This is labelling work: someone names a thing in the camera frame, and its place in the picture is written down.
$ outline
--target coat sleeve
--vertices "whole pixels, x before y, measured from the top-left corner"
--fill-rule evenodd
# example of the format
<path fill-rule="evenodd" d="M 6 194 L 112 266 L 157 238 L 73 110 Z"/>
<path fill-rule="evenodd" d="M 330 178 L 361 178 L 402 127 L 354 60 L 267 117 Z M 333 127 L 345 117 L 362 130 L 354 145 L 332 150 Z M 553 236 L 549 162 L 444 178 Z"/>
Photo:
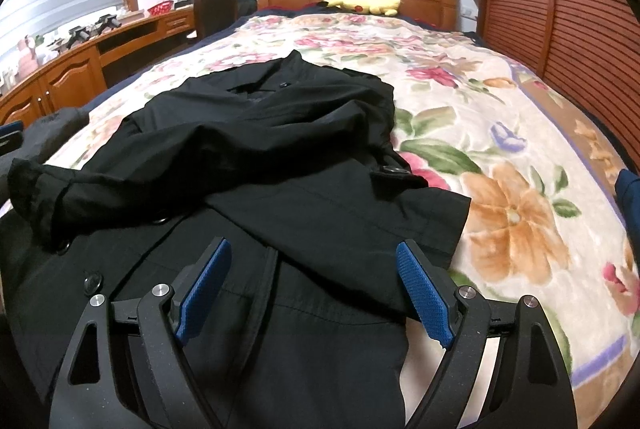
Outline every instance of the coat sleeve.
<path fill-rule="evenodd" d="M 280 177 L 312 153 L 340 146 L 362 151 L 374 140 L 373 125 L 388 122 L 376 116 L 380 108 L 366 95 L 328 98 L 321 114 L 288 122 L 191 123 L 141 132 L 126 120 L 81 171 L 14 160 L 12 203 L 49 246 L 79 231 L 154 219 L 254 176 Z"/>

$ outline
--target metal screw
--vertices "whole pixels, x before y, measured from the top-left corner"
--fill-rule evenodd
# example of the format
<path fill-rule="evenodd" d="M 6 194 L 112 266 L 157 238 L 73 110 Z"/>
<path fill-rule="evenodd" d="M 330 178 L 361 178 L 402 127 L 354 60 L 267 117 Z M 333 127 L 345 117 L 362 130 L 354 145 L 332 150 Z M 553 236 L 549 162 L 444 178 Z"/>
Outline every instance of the metal screw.
<path fill-rule="evenodd" d="M 473 299 L 478 292 L 476 292 L 476 289 L 472 286 L 461 286 L 458 288 L 458 293 L 460 294 L 460 297 Z"/>
<path fill-rule="evenodd" d="M 529 308 L 535 308 L 540 304 L 540 302 L 535 297 L 533 297 L 533 295 L 525 295 L 522 298 L 522 302 L 524 302 L 525 306 L 528 306 Z"/>
<path fill-rule="evenodd" d="M 155 295 L 156 297 L 162 297 L 164 295 L 167 295 L 169 293 L 169 285 L 168 284 L 157 284 L 156 286 L 154 286 L 154 289 L 151 290 L 152 294 Z"/>
<path fill-rule="evenodd" d="M 94 295 L 89 299 L 91 306 L 100 306 L 102 303 L 104 303 L 104 295 L 102 294 Z"/>

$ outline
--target floral blanket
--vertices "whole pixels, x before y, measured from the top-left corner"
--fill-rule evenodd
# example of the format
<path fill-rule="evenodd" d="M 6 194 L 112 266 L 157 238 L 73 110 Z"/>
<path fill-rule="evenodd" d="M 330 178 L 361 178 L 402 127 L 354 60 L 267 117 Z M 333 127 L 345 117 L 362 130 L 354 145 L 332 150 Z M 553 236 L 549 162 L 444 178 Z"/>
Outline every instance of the floral blanket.
<path fill-rule="evenodd" d="M 472 198 L 452 277 L 487 298 L 532 294 L 541 301 L 571 376 L 580 427 L 588 427 L 638 353 L 640 281 L 612 197 L 623 165 L 570 102 L 463 34 L 350 14 L 254 17 L 228 38 L 158 64 L 98 106 L 50 163 L 82 167 L 123 117 L 190 76 L 294 48 L 309 62 L 372 73 L 394 86 L 395 148 L 431 186 Z M 409 418 L 442 350 L 417 323 L 407 333 L 401 386 Z M 463 424 L 478 417 L 496 348 L 491 341 Z"/>

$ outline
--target wooden desk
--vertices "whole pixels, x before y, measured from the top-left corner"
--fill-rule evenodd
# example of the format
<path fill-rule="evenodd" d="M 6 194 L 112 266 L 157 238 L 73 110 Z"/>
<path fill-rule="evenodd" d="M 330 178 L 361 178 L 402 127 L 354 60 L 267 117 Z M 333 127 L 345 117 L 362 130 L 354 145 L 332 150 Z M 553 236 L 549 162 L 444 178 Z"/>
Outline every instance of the wooden desk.
<path fill-rule="evenodd" d="M 0 124 L 22 120 L 28 126 L 61 107 L 81 107 L 181 44 L 186 46 L 185 36 L 193 29 L 193 8 L 185 8 L 90 39 L 44 64 L 0 98 Z M 153 48 L 161 43 L 164 47 Z"/>

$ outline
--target yellow stuffed animal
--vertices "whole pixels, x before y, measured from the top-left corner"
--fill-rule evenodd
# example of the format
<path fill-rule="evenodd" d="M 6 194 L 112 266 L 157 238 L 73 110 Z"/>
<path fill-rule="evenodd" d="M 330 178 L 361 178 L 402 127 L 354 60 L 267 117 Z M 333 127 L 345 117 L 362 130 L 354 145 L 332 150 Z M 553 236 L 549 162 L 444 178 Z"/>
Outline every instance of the yellow stuffed animal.
<path fill-rule="evenodd" d="M 389 17 L 398 15 L 400 0 L 325 0 L 327 6 L 337 6 L 353 10 L 359 14 L 384 14 Z"/>

